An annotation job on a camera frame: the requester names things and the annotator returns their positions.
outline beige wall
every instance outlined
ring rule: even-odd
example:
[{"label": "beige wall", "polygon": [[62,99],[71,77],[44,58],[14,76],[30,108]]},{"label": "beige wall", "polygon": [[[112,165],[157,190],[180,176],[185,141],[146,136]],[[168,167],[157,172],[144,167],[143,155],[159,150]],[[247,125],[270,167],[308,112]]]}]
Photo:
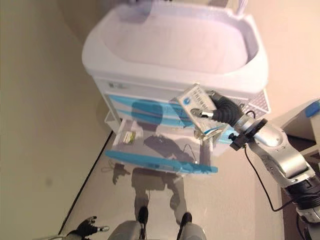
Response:
[{"label": "beige wall", "polygon": [[1,1],[0,238],[56,234],[109,130],[56,1]]}]

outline blue stripe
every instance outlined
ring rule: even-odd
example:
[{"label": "blue stripe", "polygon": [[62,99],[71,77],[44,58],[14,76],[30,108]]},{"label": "blue stripe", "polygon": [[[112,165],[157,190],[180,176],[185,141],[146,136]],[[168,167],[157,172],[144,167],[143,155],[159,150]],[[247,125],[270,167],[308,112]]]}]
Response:
[{"label": "blue stripe", "polygon": [[167,170],[187,174],[211,174],[218,172],[218,168],[215,166],[199,165],[191,162],[181,162],[174,159],[171,160],[155,156],[146,156],[112,150],[106,151],[105,155],[126,163],[156,170]]},{"label": "blue stripe", "polygon": [[143,114],[139,112],[125,111],[120,109],[117,109],[117,111],[135,118],[136,121],[142,120],[150,124],[155,124],[155,125],[164,124],[164,125],[169,125],[174,127],[194,127],[193,122],[188,120],[153,116],[153,115]]},{"label": "blue stripe", "polygon": [[137,109],[147,113],[175,116],[189,120],[189,117],[186,114],[185,110],[177,103],[167,103],[117,95],[109,95],[109,98],[133,109]]}]

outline black shoe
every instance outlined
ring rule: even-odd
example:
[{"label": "black shoe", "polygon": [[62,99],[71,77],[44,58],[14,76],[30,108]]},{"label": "black shoe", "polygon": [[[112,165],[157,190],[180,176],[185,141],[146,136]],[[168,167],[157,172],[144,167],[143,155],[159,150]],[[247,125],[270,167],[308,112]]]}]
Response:
[{"label": "black shoe", "polygon": [[148,222],[148,215],[148,208],[146,206],[141,207],[138,214],[138,221],[139,223],[143,224],[143,228],[141,229],[140,233],[142,239],[146,239],[146,225]]},{"label": "black shoe", "polygon": [[181,233],[182,233],[182,229],[184,228],[184,226],[187,223],[192,223],[192,215],[190,212],[186,212],[185,214],[183,214],[182,219],[181,219],[181,223],[180,223],[180,229],[178,232],[178,236],[176,237],[176,240],[180,239]]},{"label": "black shoe", "polygon": [[141,207],[138,214],[138,222],[143,225],[146,225],[148,222],[148,215],[148,208],[146,206]]},{"label": "black shoe", "polygon": [[185,214],[183,214],[180,228],[184,227],[187,223],[192,223],[192,215],[190,212],[186,212]]}]

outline small item in drawer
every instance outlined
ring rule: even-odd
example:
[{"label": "small item in drawer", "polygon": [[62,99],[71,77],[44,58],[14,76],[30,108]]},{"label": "small item in drawer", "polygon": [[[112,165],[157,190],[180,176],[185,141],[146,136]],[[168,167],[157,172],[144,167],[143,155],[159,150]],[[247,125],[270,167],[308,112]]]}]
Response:
[{"label": "small item in drawer", "polygon": [[133,144],[136,138],[136,132],[135,131],[127,131],[124,134],[123,143],[125,144]]}]

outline blue object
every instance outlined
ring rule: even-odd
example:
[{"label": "blue object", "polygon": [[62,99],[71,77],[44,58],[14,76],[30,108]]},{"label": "blue object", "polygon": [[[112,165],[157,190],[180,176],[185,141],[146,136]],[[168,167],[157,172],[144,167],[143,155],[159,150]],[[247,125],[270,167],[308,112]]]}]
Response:
[{"label": "blue object", "polygon": [[307,118],[310,118],[318,113],[320,113],[320,100],[311,103],[304,110]]},{"label": "blue object", "polygon": [[190,103],[190,97],[186,97],[184,100],[183,100],[183,104],[184,105],[188,105]]},{"label": "blue object", "polygon": [[212,174],[218,172],[218,168],[216,166],[199,165],[192,162],[182,162],[174,159],[155,156],[146,156],[112,150],[107,150],[105,155],[126,163],[156,170],[174,171],[186,174]]}]

